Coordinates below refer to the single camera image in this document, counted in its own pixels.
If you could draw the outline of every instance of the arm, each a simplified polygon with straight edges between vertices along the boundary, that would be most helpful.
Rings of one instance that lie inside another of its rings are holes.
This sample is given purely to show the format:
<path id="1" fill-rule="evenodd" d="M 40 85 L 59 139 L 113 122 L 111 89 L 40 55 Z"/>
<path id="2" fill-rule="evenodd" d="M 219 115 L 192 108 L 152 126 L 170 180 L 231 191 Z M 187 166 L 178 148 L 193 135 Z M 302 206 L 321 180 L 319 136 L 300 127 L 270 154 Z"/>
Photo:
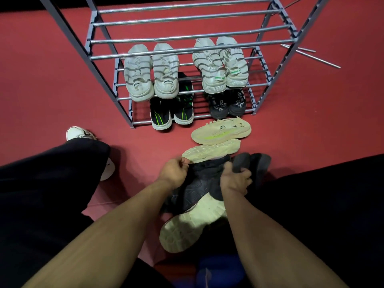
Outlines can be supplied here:
<path id="1" fill-rule="evenodd" d="M 314 253 L 244 195 L 251 172 L 224 165 L 221 189 L 228 221 L 244 269 L 256 288 L 347 287 Z"/>
<path id="2" fill-rule="evenodd" d="M 172 159 L 159 178 L 89 226 L 24 287 L 120 287 L 161 205 L 187 175 L 188 161 Z"/>

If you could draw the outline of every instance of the metal shoe rack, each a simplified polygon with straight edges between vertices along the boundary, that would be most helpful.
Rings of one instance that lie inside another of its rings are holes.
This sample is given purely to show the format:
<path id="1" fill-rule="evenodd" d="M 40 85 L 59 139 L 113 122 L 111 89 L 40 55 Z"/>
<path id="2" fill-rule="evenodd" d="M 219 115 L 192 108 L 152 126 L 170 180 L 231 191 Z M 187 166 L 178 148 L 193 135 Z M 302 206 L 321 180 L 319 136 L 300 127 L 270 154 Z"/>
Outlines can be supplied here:
<path id="1" fill-rule="evenodd" d="M 118 93 L 119 87 L 125 86 L 125 83 L 119 83 L 119 72 L 124 71 L 124 65 L 122 63 L 122 59 L 125 57 L 135 57 L 135 56 L 143 56 L 143 55 L 153 55 L 153 54 L 170 54 L 176 53 L 178 55 L 181 54 L 191 54 L 196 51 L 203 51 L 209 49 L 229 49 L 229 48 L 252 48 L 252 53 L 250 57 L 246 57 L 248 60 L 248 68 L 251 67 L 252 62 L 257 59 L 262 67 L 262 71 L 265 73 L 266 81 L 261 84 L 249 84 L 246 86 L 248 88 L 252 107 L 247 109 L 246 112 L 256 114 L 262 105 L 265 98 L 268 96 L 269 92 L 272 89 L 272 86 L 276 82 L 276 80 L 281 75 L 284 67 L 287 62 L 292 58 L 296 49 L 299 47 L 301 41 L 306 36 L 306 33 L 313 25 L 315 20 L 317 19 L 320 11 L 324 8 L 325 4 L 328 0 L 318 0 L 313 10 L 310 12 L 307 20 L 300 30 L 297 30 L 295 25 L 292 23 L 289 18 L 286 10 L 281 4 L 280 0 L 234 0 L 234 1 L 217 1 L 217 2 L 205 2 L 205 3 L 188 3 L 188 4 L 172 4 L 172 5 L 163 5 L 163 6 L 147 6 L 147 7 L 130 7 L 130 8 L 122 8 L 122 9 L 107 9 L 107 10 L 99 10 L 94 3 L 93 0 L 86 0 L 91 9 L 91 20 L 89 22 L 89 29 L 86 38 L 85 45 L 81 43 L 77 35 L 74 33 L 72 28 L 70 27 L 67 20 L 64 18 L 60 9 L 52 2 L 52 0 L 40 0 L 41 3 L 45 6 L 51 16 L 55 19 L 56 23 L 60 26 L 63 33 L 66 35 L 68 40 L 83 58 L 84 62 L 87 64 L 91 72 L 94 74 L 98 82 L 102 85 L 104 90 L 107 92 L 109 97 L 115 103 L 116 107 L 123 115 L 125 120 L 128 122 L 131 128 L 134 128 L 136 125 L 145 125 L 150 124 L 151 121 L 133 121 L 133 110 L 132 110 L 132 100 L 130 97 L 120 97 Z M 154 19 L 141 19 L 141 20 L 128 20 L 128 21 L 114 21 L 114 22 L 104 22 L 102 19 L 103 14 L 112 14 L 112 13 L 132 13 L 139 11 L 147 11 L 147 10 L 164 10 L 164 9 L 174 9 L 174 8 L 192 8 L 192 7 L 204 7 L 204 6 L 219 6 L 219 5 L 235 5 L 235 4 L 244 4 L 244 3 L 260 3 L 265 2 L 268 4 L 266 10 L 263 11 L 246 11 L 246 12 L 236 12 L 236 13 L 222 13 L 222 14 L 208 14 L 208 15 L 195 15 L 195 16 L 180 16 L 180 17 L 167 17 L 167 18 L 154 18 Z M 259 29 L 255 30 L 247 30 L 247 31 L 235 31 L 235 32 L 222 32 L 222 33 L 211 33 L 211 34 L 196 34 L 196 35 L 185 35 L 185 36 L 168 36 L 162 38 L 141 38 L 141 39 L 111 39 L 109 35 L 108 26 L 116 26 L 116 25 L 134 25 L 134 24 L 146 24 L 146 23 L 160 23 L 160 22 L 174 22 L 180 20 L 196 20 L 196 19 L 212 19 L 212 18 L 224 18 L 224 17 L 237 17 L 237 16 L 249 16 L 254 14 L 263 14 L 264 20 Z M 281 26 L 273 26 L 268 27 L 268 22 L 270 20 L 271 15 L 279 14 L 283 25 Z M 100 28 L 101 32 L 105 40 L 95 40 L 94 35 L 96 28 Z M 279 29 L 287 29 L 290 35 L 289 39 L 284 40 L 270 40 L 270 41 L 262 41 L 263 34 L 267 31 L 279 30 Z M 143 42 L 152 42 L 152 41 L 173 41 L 173 40 L 182 40 L 182 39 L 195 39 L 195 38 L 205 38 L 205 37 L 219 37 L 219 36 L 235 36 L 242 34 L 254 34 L 258 33 L 256 41 L 249 43 L 239 43 L 235 45 L 218 45 L 218 46 L 207 46 L 207 47 L 199 47 L 199 48 L 177 48 L 173 50 L 161 50 L 161 51 L 148 51 L 146 53 L 118 53 L 114 44 L 115 43 L 143 43 Z M 269 45 L 269 44 L 290 44 L 289 49 L 287 50 L 285 56 L 283 57 L 281 63 L 278 65 L 274 74 L 268 69 L 268 66 L 265 62 L 263 54 L 260 50 L 260 46 Z M 99 55 L 94 56 L 92 53 L 92 47 L 95 44 L 108 44 L 112 54 L 108 55 Z M 98 67 L 94 63 L 94 61 L 102 60 L 102 59 L 114 59 L 114 79 L 113 84 L 110 86 L 108 82 L 105 80 L 104 76 L 99 71 Z M 183 66 L 191 66 L 193 62 L 190 63 L 180 63 L 180 67 Z M 180 78 L 181 80 L 191 80 L 192 82 L 201 81 L 200 76 L 188 77 L 188 78 Z M 252 88 L 253 87 L 264 87 L 262 95 L 259 97 L 258 101 L 256 101 L 253 96 Z M 193 90 L 193 91 L 183 91 L 179 92 L 179 95 L 183 94 L 191 94 L 191 93 L 203 93 L 204 90 Z M 128 100 L 129 106 L 126 111 L 120 101 Z M 196 115 L 195 119 L 198 118 L 208 118 L 209 114 L 204 115 Z"/>

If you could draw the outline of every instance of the person's right hand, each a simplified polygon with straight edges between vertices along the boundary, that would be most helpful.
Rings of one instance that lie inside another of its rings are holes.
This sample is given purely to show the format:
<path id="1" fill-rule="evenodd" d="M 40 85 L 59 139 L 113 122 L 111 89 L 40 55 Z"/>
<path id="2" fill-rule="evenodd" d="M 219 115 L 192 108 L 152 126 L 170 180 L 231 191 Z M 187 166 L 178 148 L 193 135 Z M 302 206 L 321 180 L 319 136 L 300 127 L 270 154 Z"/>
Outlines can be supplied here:
<path id="1" fill-rule="evenodd" d="M 233 190 L 245 195 L 247 187 L 252 184 L 251 175 L 251 171 L 245 168 L 241 169 L 241 173 L 234 173 L 232 171 L 232 163 L 226 162 L 223 174 L 220 177 L 221 190 Z"/>

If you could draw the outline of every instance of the black shoe with green stripes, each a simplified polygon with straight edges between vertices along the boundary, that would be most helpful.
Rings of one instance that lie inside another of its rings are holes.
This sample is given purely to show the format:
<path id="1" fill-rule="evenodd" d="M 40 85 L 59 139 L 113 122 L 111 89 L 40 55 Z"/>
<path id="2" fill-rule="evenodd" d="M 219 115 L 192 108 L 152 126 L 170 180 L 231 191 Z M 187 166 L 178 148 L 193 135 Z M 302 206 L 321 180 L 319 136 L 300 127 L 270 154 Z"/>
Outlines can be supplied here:
<path id="1" fill-rule="evenodd" d="M 179 79 L 187 77 L 183 72 L 179 72 Z M 179 81 L 179 92 L 191 91 L 191 81 Z M 177 124 L 188 125 L 191 124 L 194 118 L 193 114 L 193 94 L 182 94 L 175 97 L 172 105 L 172 112 Z"/>
<path id="2" fill-rule="evenodd" d="M 149 104 L 151 105 L 152 127 L 156 130 L 165 130 L 171 127 L 172 117 L 170 116 L 169 100 L 163 100 L 153 97 Z"/>

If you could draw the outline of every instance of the red carpet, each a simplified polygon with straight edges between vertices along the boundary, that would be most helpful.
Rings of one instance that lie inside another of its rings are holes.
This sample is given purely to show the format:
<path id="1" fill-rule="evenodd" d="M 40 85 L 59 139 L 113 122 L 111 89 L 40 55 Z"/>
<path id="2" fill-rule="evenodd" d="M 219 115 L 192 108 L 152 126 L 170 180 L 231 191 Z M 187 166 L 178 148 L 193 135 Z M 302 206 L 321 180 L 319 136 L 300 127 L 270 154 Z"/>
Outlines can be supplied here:
<path id="1" fill-rule="evenodd" d="M 291 1 L 282 0 L 283 4 Z M 288 9 L 298 28 L 315 1 L 303 0 Z M 379 34 L 383 4 L 384 0 L 329 2 L 302 46 L 317 50 L 317 57 L 340 65 L 341 69 L 297 54 L 258 114 L 245 116 L 252 125 L 252 133 L 242 140 L 240 151 L 271 155 L 270 169 L 276 177 L 384 152 L 381 90 L 384 37 Z M 147 11 L 130 17 L 110 14 L 104 20 L 265 8 L 263 3 Z M 68 9 L 64 14 L 80 39 L 85 40 L 89 9 Z M 145 38 L 256 29 L 261 21 L 262 16 L 247 16 L 111 26 L 109 29 L 113 38 Z M 114 148 L 111 158 L 119 164 L 118 175 L 101 184 L 87 210 L 97 218 L 127 195 L 132 196 L 151 183 L 169 158 L 196 145 L 190 133 L 208 120 L 195 121 L 190 128 L 173 125 L 169 133 L 157 132 L 151 126 L 130 129 L 47 12 L 0 14 L 0 23 L 0 164 L 63 143 L 65 131 L 72 125 L 91 130 Z M 274 24 L 281 24 L 278 16 L 271 19 L 270 25 Z M 286 38 L 288 34 L 286 31 L 267 33 L 264 40 L 276 37 Z M 238 36 L 236 39 L 251 42 L 255 38 Z M 194 40 L 170 44 L 174 48 L 191 47 Z M 118 44 L 118 51 L 128 51 L 129 47 L 129 44 Z M 148 43 L 147 47 L 152 50 L 154 43 Z M 265 46 L 262 51 L 273 69 L 285 49 Z M 100 45 L 95 53 L 107 54 L 108 46 Z M 180 57 L 180 62 L 191 61 L 191 55 Z M 97 64 L 107 80 L 112 81 L 113 60 Z M 195 68 L 182 68 L 181 71 L 194 74 Z M 127 91 L 122 88 L 120 93 L 123 96 Z M 149 117 L 147 103 L 135 105 L 134 111 L 135 118 Z M 149 263 L 163 257 L 153 228 L 144 244 L 142 257 Z"/>

